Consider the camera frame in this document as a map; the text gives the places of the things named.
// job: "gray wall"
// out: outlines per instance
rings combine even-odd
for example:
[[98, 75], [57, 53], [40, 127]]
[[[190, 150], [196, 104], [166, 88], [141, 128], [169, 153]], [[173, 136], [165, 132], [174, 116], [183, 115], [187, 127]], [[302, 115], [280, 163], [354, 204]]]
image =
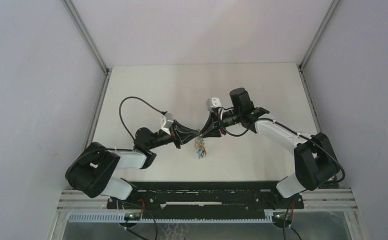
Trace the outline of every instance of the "gray wall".
[[369, 237], [388, 239], [388, 0], [343, 1], [306, 77]]
[[102, 78], [60, 0], [0, 1], [0, 239], [47, 237]]

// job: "white table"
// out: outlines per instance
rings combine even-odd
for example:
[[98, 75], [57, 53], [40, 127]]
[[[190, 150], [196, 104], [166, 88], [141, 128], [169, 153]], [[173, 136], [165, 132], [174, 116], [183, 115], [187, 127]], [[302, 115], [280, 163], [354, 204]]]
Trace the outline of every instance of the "white table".
[[[240, 87], [256, 107], [269, 110], [278, 120], [317, 132], [294, 63], [115, 66], [93, 141], [112, 148], [133, 147], [119, 120], [119, 104], [125, 97], [141, 97], [172, 113], [182, 125], [201, 129], [209, 115], [206, 100], [217, 97], [224, 107], [231, 107], [229, 92]], [[122, 115], [133, 135], [141, 127], [152, 132], [160, 129], [161, 115], [138, 100], [126, 101]], [[237, 125], [228, 130], [241, 133], [244, 128]], [[194, 140], [181, 149], [168, 144], [152, 149], [157, 157], [149, 168], [120, 169], [113, 175], [131, 181], [278, 181], [294, 172], [294, 157], [264, 136], [248, 132], [205, 142], [205, 158], [198, 159]]]

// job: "gray floor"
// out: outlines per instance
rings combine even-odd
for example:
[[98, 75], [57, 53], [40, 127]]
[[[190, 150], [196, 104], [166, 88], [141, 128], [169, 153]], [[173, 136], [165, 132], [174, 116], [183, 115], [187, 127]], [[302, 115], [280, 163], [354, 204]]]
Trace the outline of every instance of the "gray floor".
[[[350, 240], [342, 212], [297, 212], [293, 227], [303, 240]], [[153, 240], [155, 228], [152, 223], [134, 226], [133, 231]], [[286, 231], [288, 240], [297, 236]], [[64, 233], [65, 240], [138, 240], [117, 223], [70, 222]], [[159, 223], [158, 240], [238, 240], [283, 239], [282, 230], [269, 223]]]

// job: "robotic arm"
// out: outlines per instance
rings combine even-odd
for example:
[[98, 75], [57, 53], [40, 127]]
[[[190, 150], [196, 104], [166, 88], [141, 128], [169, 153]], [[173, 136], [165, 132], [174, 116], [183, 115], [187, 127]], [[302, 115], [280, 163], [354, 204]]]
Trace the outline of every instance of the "robotic arm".
[[181, 125], [171, 113], [166, 112], [159, 131], [152, 132], [146, 127], [136, 131], [132, 150], [105, 148], [93, 142], [69, 167], [65, 175], [67, 181], [90, 198], [106, 195], [125, 200], [133, 189], [128, 182], [112, 177], [115, 169], [146, 169], [156, 157], [151, 149], [170, 143], [179, 149], [198, 136], [220, 138], [225, 134], [233, 135], [226, 128], [239, 123], [246, 128], [246, 132], [252, 131], [271, 138], [294, 155], [295, 173], [282, 179], [271, 190], [272, 199], [268, 201], [274, 206], [294, 194], [315, 190], [340, 171], [325, 134], [311, 135], [277, 121], [268, 110], [255, 107], [244, 88], [234, 89], [229, 95], [233, 107], [225, 112], [219, 98], [207, 100], [210, 113], [200, 131]]

